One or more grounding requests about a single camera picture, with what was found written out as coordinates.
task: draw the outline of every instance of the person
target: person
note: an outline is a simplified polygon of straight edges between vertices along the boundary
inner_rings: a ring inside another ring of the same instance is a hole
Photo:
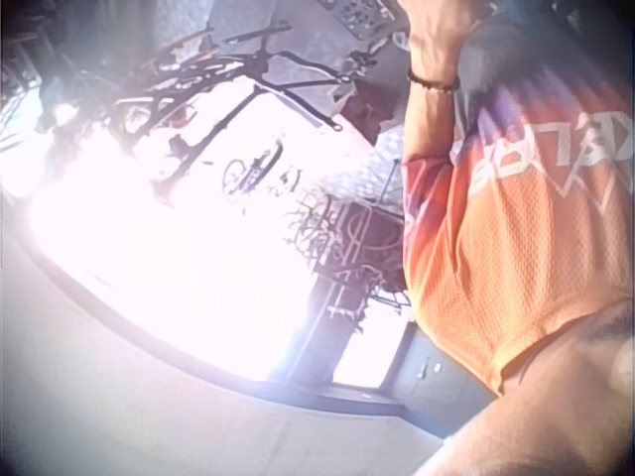
[[[499,396],[418,474],[609,474],[633,442],[630,87],[540,0],[400,3],[413,309]]]

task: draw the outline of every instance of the hand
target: hand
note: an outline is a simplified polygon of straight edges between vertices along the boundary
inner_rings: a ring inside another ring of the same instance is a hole
[[[413,71],[453,80],[460,48],[489,11],[487,0],[399,0],[410,20]]]

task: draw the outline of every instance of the wall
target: wall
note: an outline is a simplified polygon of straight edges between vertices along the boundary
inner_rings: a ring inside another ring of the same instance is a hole
[[[3,252],[2,451],[19,474],[405,476],[441,445],[397,418],[212,387],[102,327],[6,233]]]

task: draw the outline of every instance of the orange jersey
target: orange jersey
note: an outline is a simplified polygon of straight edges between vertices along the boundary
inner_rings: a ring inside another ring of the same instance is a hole
[[[503,369],[632,298],[633,119],[545,67],[501,85],[449,159],[410,160],[405,269],[418,321],[500,393]]]

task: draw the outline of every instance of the mesh jersey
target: mesh jersey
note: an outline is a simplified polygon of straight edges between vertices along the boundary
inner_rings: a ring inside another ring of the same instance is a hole
[[[543,64],[505,81],[455,160],[403,167],[418,321],[495,392],[545,336],[632,298],[632,111],[583,77]]]

